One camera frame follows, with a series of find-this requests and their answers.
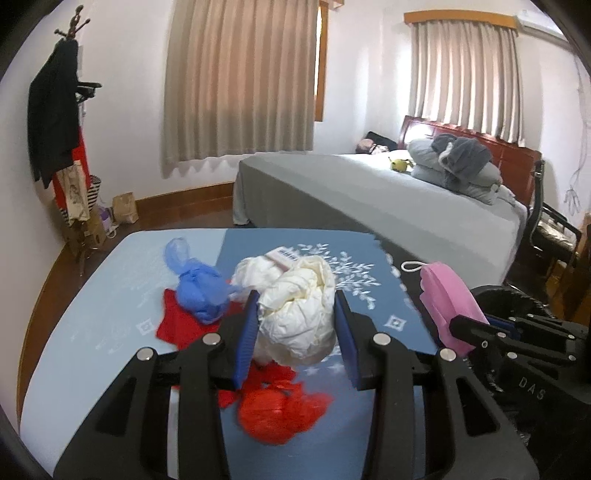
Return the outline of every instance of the yellow toy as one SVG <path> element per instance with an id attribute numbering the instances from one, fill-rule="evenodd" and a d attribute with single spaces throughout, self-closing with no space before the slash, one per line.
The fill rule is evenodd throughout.
<path id="1" fill-rule="evenodd" d="M 407 168 L 410 164 L 411 163 L 408 160 L 402 160 L 401 158 L 397 158 L 396 160 L 391 161 L 390 167 L 394 171 L 404 173 L 407 171 Z"/>

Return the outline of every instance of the pillow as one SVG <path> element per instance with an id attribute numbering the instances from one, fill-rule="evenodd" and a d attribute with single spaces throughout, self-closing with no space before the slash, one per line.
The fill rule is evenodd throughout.
<path id="1" fill-rule="evenodd" d="M 445 170 L 439 164 L 439 155 L 431 148 L 432 143 L 433 140 L 430 138 L 413 140 L 408 144 L 408 153 L 417 165 L 444 172 Z"/>
<path id="2" fill-rule="evenodd" d="M 437 171 L 433 168 L 428 168 L 423 165 L 417 165 L 414 167 L 411 176 L 417 180 L 426 181 L 433 185 L 437 185 L 442 189 L 445 188 L 445 174 L 442 171 Z M 460 187 L 458 193 L 479 200 L 487 205 L 494 205 L 497 199 L 497 192 L 491 187 L 481 187 L 480 185 L 474 185 L 469 183 L 466 186 Z"/>
<path id="3" fill-rule="evenodd" d="M 502 185 L 503 179 L 501 178 L 501 172 L 497 166 L 488 162 L 482 167 L 482 170 L 478 172 L 478 175 L 476 175 L 470 183 L 479 185 L 480 187 L 491 187 L 495 183 L 497 185 Z"/>
<path id="4" fill-rule="evenodd" d="M 439 163 L 439 155 L 437 155 L 431 148 L 432 143 L 433 140 L 430 138 L 412 140 L 408 144 L 408 152 L 417 165 L 444 172 L 445 169 Z M 495 183 L 498 185 L 502 184 L 503 180 L 501 179 L 501 172 L 499 169 L 494 164 L 488 162 L 484 168 L 478 172 L 478 175 L 471 183 L 480 187 L 491 187 Z"/>

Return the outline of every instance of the window frame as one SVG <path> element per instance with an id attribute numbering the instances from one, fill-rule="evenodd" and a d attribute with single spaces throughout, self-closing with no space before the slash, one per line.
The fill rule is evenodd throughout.
<path id="1" fill-rule="evenodd" d="M 318 55 L 318 83 L 314 93 L 314 121 L 324 120 L 324 97 L 326 95 L 326 59 L 329 33 L 329 7 L 323 2 L 319 3 L 319 15 L 322 18 L 322 30 L 320 33 L 320 50 Z"/>

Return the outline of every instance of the barcode label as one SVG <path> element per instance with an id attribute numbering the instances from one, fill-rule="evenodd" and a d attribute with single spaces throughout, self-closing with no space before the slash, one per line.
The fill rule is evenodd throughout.
<path id="1" fill-rule="evenodd" d="M 283 267 L 285 270 L 289 270 L 296 260 L 299 260 L 300 256 L 295 253 L 291 248 L 278 247 L 270 252 L 267 252 L 265 256 L 273 260 L 277 265 Z"/>

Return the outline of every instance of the metal screw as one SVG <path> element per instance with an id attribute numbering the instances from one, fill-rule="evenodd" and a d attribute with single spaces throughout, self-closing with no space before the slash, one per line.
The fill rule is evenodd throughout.
<path id="1" fill-rule="evenodd" d="M 138 358 L 138 360 L 145 362 L 154 356 L 154 351 L 150 347 L 145 346 L 144 348 L 140 348 L 135 356 Z"/>
<path id="2" fill-rule="evenodd" d="M 222 337 L 219 336 L 218 333 L 207 333 L 203 335 L 203 343 L 205 345 L 217 345 L 219 342 L 222 341 Z"/>
<path id="3" fill-rule="evenodd" d="M 444 348 L 439 352 L 439 356 L 446 362 L 453 362 L 457 357 L 456 353 L 451 348 Z"/>
<path id="4" fill-rule="evenodd" d="M 374 343 L 376 345 L 386 346 L 391 341 L 392 339 L 390 338 L 390 335 L 388 335 L 387 333 L 376 333 L 374 335 Z"/>

